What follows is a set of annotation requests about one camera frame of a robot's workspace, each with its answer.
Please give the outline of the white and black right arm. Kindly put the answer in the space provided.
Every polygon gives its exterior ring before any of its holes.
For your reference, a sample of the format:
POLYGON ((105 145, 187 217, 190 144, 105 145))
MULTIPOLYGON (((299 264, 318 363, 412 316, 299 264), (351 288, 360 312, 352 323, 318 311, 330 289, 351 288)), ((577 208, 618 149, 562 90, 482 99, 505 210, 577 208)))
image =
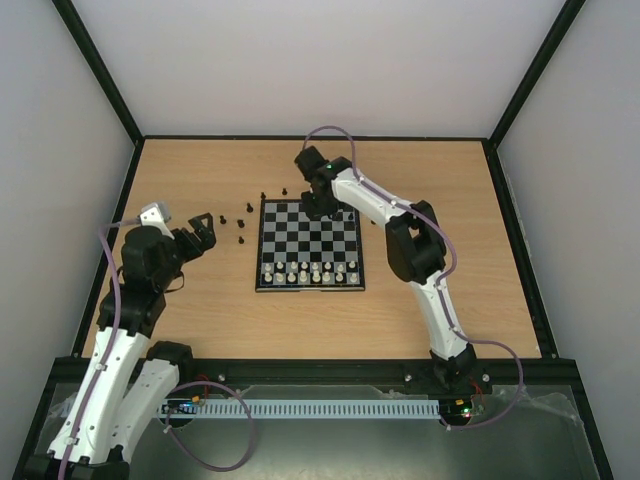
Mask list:
POLYGON ((447 246, 432 206, 411 203, 368 180, 344 157, 326 160, 314 147, 294 160, 310 189, 301 194, 313 220, 349 206, 385 233, 387 262, 415 294, 430 336, 433 376, 445 390, 460 390, 471 379, 474 347, 464 338, 446 280, 447 246))

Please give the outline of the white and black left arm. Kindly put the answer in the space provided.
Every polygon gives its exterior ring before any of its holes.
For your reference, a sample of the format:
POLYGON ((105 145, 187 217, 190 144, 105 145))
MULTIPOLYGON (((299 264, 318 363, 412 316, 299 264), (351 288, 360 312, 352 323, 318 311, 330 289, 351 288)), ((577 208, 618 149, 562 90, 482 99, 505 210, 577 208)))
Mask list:
POLYGON ((150 340, 183 266, 215 246, 214 220, 204 213, 175 229, 169 220, 164 207, 152 203, 135 218, 100 229, 111 286, 99 307, 90 362, 58 434, 45 453, 27 460, 23 478, 128 478, 158 406, 189 376, 189 346, 150 340), (120 263, 106 239, 112 227, 129 229, 120 263))

